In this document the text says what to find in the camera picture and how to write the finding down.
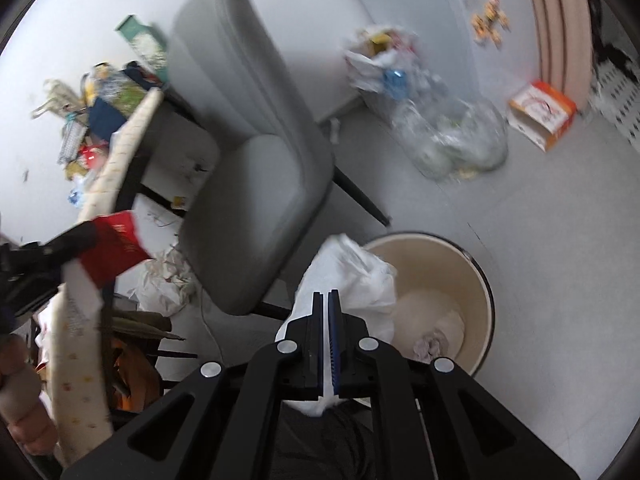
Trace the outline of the person's left hand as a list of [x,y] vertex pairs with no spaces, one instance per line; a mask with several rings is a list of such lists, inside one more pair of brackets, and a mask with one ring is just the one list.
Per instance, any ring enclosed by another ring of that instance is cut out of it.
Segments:
[[40,400],[40,379],[27,358],[21,337],[1,337],[1,416],[28,454],[49,455],[58,442],[58,430]]

